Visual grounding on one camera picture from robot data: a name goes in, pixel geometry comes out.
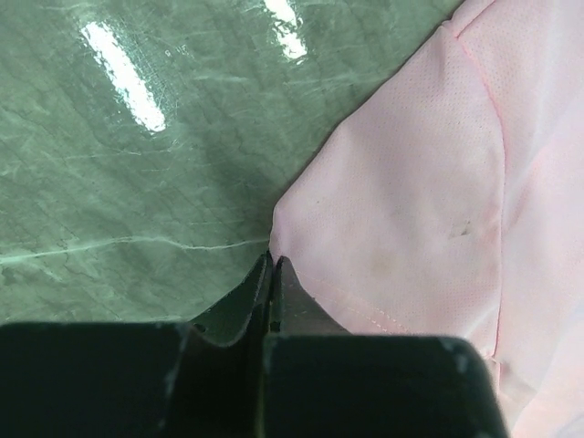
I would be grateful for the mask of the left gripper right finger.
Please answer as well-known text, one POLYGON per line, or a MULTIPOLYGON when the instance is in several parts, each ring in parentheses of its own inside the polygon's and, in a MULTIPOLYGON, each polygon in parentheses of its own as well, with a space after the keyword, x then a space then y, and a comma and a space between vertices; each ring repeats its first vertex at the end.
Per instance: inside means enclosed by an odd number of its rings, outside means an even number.
POLYGON ((289 258, 276 264, 269 310, 269 331, 285 335, 349 335, 301 285, 289 258))

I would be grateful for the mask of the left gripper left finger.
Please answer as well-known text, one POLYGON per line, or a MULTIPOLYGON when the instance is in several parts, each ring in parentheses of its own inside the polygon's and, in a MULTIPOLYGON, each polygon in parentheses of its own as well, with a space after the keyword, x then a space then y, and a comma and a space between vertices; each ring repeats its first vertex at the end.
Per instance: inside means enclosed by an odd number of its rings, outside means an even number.
POLYGON ((239 285, 191 320, 205 341, 230 347, 245 337, 254 321, 264 321, 273 269, 273 257, 263 253, 239 285))

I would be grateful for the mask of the pink t shirt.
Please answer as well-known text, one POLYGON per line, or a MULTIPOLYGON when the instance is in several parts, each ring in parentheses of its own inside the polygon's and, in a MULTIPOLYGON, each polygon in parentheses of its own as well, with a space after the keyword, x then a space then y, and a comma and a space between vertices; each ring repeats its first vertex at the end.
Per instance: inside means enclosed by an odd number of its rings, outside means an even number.
POLYGON ((512 436, 580 437, 583 4, 461 4, 278 201, 270 249, 352 332, 471 342, 512 436))

